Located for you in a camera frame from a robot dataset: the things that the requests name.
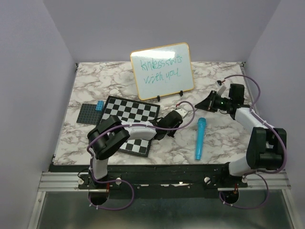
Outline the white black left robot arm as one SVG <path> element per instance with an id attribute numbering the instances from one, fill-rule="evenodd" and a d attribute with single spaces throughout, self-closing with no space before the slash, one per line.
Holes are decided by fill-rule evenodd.
<path id="1" fill-rule="evenodd" d="M 173 136 L 187 115 L 184 109 L 170 111 L 165 117 L 131 123 L 112 115 L 87 134 L 90 159 L 89 183 L 94 188 L 105 185 L 109 158 L 128 140 L 162 140 Z"/>

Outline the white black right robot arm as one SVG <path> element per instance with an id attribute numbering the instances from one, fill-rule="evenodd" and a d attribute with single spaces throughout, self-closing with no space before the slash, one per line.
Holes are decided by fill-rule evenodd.
<path id="1" fill-rule="evenodd" d="M 285 162 L 286 131 L 259 120 L 250 105 L 244 103 L 244 91 L 244 85 L 232 83 L 228 98 L 221 97 L 220 89 L 211 91 L 207 98 L 195 105 L 196 109 L 212 113 L 225 111 L 250 133 L 245 156 L 230 162 L 228 170 L 219 175 L 219 181 L 225 187 L 234 184 L 236 177 L 255 171 L 276 172 Z"/>

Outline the yellow framed whiteboard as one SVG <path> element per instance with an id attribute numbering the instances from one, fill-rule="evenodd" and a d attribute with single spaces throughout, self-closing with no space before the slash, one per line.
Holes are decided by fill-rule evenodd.
<path id="1" fill-rule="evenodd" d="M 194 89 L 190 50 L 185 42 L 133 51 L 130 59 L 142 101 Z"/>

